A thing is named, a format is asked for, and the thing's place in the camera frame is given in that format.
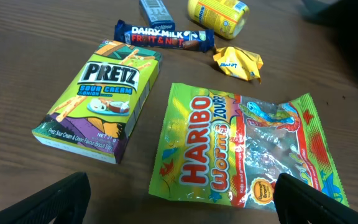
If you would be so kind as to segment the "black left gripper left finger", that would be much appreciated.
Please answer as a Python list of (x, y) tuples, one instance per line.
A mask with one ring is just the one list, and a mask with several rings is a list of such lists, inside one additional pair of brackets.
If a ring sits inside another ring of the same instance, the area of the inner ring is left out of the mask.
[(85, 172), (75, 172), (0, 211), (0, 224), (82, 223), (91, 197)]

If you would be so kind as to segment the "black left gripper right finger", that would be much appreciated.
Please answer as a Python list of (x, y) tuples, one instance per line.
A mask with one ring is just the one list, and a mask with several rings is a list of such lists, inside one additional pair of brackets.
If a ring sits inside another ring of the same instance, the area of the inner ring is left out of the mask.
[(358, 224), (358, 212), (281, 173), (273, 201), (281, 224)]

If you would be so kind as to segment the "Haribo worms candy bag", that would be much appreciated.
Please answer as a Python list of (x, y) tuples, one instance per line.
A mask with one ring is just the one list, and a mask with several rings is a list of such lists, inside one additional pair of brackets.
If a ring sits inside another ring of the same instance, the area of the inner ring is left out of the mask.
[(151, 195), (274, 210), (274, 187), (282, 173), (348, 203), (310, 94), (276, 105), (172, 85)]

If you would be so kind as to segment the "yellow candy wrapper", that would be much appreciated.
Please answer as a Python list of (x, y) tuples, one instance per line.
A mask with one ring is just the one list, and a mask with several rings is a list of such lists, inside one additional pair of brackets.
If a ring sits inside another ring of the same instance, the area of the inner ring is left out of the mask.
[(228, 76), (245, 81), (258, 80), (262, 83), (259, 70), (264, 63), (259, 54), (230, 46), (216, 49), (213, 60)]

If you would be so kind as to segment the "yellow Mentos bottle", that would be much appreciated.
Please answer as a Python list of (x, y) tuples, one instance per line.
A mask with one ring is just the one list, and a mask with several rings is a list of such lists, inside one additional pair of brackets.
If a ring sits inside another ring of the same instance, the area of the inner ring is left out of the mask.
[(189, 0), (187, 9), (193, 21), (225, 39), (235, 38), (249, 15), (248, 5), (239, 0)]

